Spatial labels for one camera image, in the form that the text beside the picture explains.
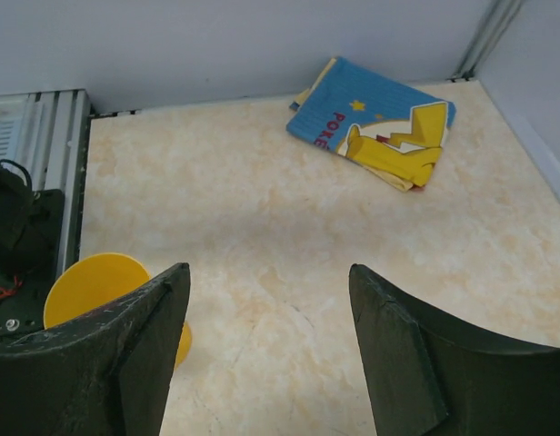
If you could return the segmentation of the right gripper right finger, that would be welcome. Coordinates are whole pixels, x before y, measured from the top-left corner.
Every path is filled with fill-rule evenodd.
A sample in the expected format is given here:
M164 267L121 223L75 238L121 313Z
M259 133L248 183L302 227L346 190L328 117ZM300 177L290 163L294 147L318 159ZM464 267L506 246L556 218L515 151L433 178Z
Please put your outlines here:
M560 435L560 348L466 322L362 264L349 296L380 435Z

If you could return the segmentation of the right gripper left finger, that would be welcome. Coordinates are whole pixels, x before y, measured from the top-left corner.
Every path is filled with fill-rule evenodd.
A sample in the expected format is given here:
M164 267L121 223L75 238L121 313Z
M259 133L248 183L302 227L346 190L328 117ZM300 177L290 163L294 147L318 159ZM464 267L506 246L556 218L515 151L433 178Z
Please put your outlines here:
M176 263L52 329L0 343L0 435L157 435L190 296Z

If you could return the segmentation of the orange wine glass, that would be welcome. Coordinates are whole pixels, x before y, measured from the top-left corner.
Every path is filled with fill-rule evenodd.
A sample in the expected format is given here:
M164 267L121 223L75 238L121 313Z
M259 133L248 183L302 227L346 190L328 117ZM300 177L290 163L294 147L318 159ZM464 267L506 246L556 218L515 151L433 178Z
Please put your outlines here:
M45 300L43 321L49 329L107 304L147 283L151 275L136 259L99 253L72 265Z

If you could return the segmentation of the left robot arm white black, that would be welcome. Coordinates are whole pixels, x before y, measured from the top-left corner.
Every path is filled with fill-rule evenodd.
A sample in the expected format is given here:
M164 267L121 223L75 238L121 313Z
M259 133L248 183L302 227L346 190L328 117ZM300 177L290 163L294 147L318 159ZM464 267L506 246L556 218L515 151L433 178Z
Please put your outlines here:
M0 160L0 271L25 275L53 267L65 208L59 189L36 191L30 173Z

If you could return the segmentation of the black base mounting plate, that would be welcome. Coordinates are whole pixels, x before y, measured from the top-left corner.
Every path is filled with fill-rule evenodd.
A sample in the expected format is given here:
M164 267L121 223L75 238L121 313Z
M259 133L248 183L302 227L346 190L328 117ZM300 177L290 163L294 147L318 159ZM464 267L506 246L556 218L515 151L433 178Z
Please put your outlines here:
M78 260L91 114L84 90L0 96L0 343L43 329Z

